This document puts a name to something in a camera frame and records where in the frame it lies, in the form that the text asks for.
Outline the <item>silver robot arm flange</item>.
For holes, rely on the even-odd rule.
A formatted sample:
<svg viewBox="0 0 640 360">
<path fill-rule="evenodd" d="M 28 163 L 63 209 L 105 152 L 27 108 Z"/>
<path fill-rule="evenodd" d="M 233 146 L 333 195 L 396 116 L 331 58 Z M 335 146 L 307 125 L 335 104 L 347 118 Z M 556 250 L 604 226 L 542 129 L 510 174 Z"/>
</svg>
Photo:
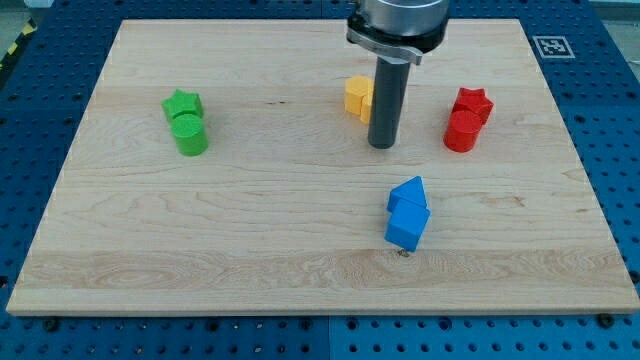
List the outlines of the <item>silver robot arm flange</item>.
<svg viewBox="0 0 640 360">
<path fill-rule="evenodd" d="M 346 39 L 392 63 L 420 65 L 442 43 L 448 20 L 448 0 L 360 0 Z"/>
</svg>

